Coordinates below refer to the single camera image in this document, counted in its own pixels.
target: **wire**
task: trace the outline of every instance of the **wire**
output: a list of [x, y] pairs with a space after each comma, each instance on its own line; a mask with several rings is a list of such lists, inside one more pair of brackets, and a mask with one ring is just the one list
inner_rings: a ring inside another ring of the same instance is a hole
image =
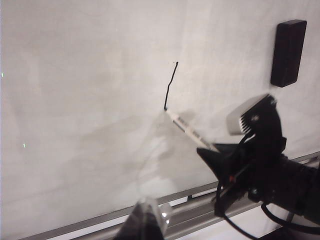
[[263, 203], [261, 205], [262, 211], [265, 213], [265, 215], [268, 216], [272, 221], [275, 223], [282, 225], [286, 228], [290, 228], [299, 232], [303, 232], [306, 234], [314, 234], [314, 235], [320, 235], [320, 227], [312, 227], [312, 226], [304, 226], [304, 225], [299, 225], [295, 224], [289, 221], [285, 221], [281, 218], [278, 218], [277, 216], [273, 215], [269, 209], [267, 208], [267, 204]]
[[[231, 156], [232, 158], [234, 158], [234, 157], [237, 155], [237, 153], [238, 153], [241, 145], [243, 145], [248, 138], [252, 137], [253, 134], [254, 134], [253, 132], [249, 132], [248, 134], [246, 134], [246, 135], [241, 139], [241, 141], [239, 142], [237, 148], [235, 149], [235, 151], [233, 152], [233, 154], [232, 154], [232, 156]], [[239, 226], [237, 226], [233, 221], [231, 221], [231, 220], [227, 217], [227, 215], [226, 215], [226, 213], [225, 213], [225, 210], [222, 209], [222, 207], [221, 207], [221, 205], [220, 205], [221, 187], [222, 187], [222, 184], [221, 184], [221, 182], [219, 181], [219, 182], [218, 182], [218, 186], [217, 186], [217, 188], [216, 188], [216, 195], [215, 195], [215, 197], [216, 197], [216, 203], [215, 203], [215, 204], [216, 204], [216, 207], [217, 207], [219, 213], [222, 215], [223, 219], [224, 219], [225, 221], [227, 221], [235, 230], [237, 230], [237, 231], [238, 231], [239, 233], [241, 233], [242, 235], [246, 236], [246, 237], [249, 238], [249, 239], [257, 240], [257, 239], [258, 239], [257, 237], [255, 237], [255, 236], [247, 233], [246, 231], [244, 231], [243, 229], [241, 229]]]
[[219, 181], [218, 186], [216, 188], [216, 207], [219, 210], [219, 213], [222, 214], [222, 217], [224, 218], [224, 220], [226, 220], [235, 230], [237, 230], [239, 233], [241, 233], [242, 235], [246, 236], [249, 239], [253, 239], [253, 240], [257, 240], [258, 238], [255, 236], [252, 236], [251, 234], [247, 233], [246, 231], [242, 230], [240, 227], [238, 227], [233, 221], [231, 221], [227, 215], [225, 214], [225, 211], [222, 210], [221, 206], [220, 206], [220, 193], [221, 193], [221, 183]]

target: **marker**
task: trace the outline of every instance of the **marker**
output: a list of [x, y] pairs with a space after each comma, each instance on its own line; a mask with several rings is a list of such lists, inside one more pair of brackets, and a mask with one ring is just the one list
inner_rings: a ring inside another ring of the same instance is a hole
[[165, 112], [171, 118], [173, 123], [178, 126], [189, 138], [191, 138], [199, 147], [209, 149], [211, 151], [219, 153], [219, 150], [211, 143], [206, 141], [199, 133], [196, 132], [185, 120], [183, 120], [178, 114], [166, 109]]

